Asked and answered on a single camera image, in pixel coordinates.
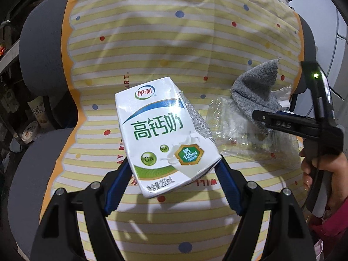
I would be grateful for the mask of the person's right hand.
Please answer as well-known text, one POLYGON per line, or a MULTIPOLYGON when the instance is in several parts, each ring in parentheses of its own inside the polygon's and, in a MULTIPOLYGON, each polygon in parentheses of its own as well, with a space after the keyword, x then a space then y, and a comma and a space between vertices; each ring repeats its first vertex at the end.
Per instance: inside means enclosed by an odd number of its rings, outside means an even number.
POLYGON ((339 151, 326 154, 314 145, 300 151, 303 158, 304 188, 308 190, 305 208, 312 215, 322 218, 325 211, 338 211, 347 200, 347 157, 339 151))

